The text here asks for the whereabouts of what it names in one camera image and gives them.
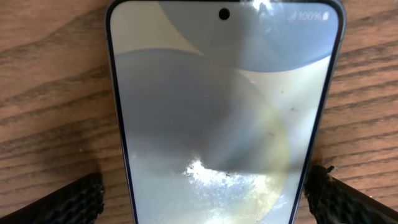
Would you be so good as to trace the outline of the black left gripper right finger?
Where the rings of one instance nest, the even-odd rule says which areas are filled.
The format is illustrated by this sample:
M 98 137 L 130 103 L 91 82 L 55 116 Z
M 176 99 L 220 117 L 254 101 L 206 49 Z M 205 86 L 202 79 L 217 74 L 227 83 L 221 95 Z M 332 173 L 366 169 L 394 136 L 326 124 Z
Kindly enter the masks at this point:
M 397 212 L 332 177 L 333 166 L 312 166 L 304 195 L 317 224 L 397 224 Z

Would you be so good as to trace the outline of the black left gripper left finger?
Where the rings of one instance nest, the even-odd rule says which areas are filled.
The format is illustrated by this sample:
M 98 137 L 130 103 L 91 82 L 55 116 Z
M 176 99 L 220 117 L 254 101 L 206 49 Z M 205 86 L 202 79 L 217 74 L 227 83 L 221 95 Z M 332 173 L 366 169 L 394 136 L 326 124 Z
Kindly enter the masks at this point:
M 88 174 L 1 218 L 1 224 L 93 224 L 104 210 L 100 173 Z

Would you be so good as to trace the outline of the Galaxy S24 smartphone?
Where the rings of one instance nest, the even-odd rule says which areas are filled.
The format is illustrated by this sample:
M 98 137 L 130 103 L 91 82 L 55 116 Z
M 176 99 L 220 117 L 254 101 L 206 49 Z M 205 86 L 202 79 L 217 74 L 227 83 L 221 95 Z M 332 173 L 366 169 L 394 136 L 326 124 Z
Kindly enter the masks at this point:
M 343 3 L 113 1 L 105 26 L 134 222 L 292 223 Z

